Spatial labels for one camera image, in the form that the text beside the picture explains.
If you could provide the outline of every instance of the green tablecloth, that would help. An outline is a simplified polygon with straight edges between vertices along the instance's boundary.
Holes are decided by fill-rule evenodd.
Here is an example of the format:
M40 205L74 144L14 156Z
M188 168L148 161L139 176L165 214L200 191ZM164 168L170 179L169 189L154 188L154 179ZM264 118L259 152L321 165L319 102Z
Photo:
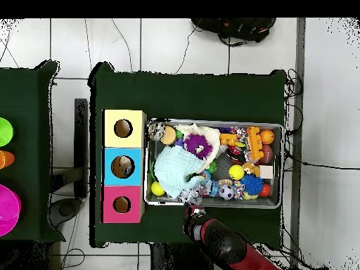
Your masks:
M152 117L283 124L285 73L271 75L162 75L147 72L114 72L99 63L90 79L91 168L101 177L101 111L142 110ZM185 209L146 205L140 224L100 223L101 180L91 191L90 240L92 245L110 242L186 242L181 227ZM253 243L281 245L281 208L274 210L207 208L229 228Z
M22 209L15 228L0 240L58 241L47 222L51 189L49 83L57 62L34 70L0 68L0 117L13 125L13 140L0 150L15 154L10 167L0 169L0 184L15 191Z

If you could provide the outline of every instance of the light blue cloth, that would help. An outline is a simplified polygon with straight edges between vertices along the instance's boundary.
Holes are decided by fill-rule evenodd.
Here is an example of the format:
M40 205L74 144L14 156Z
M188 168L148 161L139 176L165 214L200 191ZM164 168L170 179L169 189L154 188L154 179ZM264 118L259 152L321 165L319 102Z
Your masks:
M204 177L195 176L186 182L186 176L195 173L203 162L180 146L166 146L155 160L154 172L164 191L176 198L183 189L200 185Z

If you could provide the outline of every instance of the blue box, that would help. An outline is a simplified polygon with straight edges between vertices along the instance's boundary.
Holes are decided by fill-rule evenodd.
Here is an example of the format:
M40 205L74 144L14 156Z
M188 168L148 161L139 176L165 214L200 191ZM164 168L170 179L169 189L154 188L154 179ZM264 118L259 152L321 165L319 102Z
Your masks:
M142 148L105 148L105 186L140 186L143 183ZM127 156L133 161L134 172L127 178L117 178L111 172L111 164L118 156Z

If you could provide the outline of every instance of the pink cube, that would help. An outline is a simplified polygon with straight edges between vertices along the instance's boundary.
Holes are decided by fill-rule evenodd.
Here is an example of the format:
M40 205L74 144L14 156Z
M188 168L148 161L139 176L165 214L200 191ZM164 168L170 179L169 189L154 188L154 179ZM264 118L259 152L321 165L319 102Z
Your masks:
M122 201L119 207L117 198ZM104 186L102 210L103 223L138 224L145 210L143 186Z

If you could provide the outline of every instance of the yellow cube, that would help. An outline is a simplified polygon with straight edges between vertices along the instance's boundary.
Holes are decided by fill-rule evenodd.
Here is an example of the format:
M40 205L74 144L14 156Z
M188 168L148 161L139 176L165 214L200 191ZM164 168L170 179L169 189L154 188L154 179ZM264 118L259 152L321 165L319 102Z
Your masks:
M140 110L105 110L105 147L143 148L146 114Z

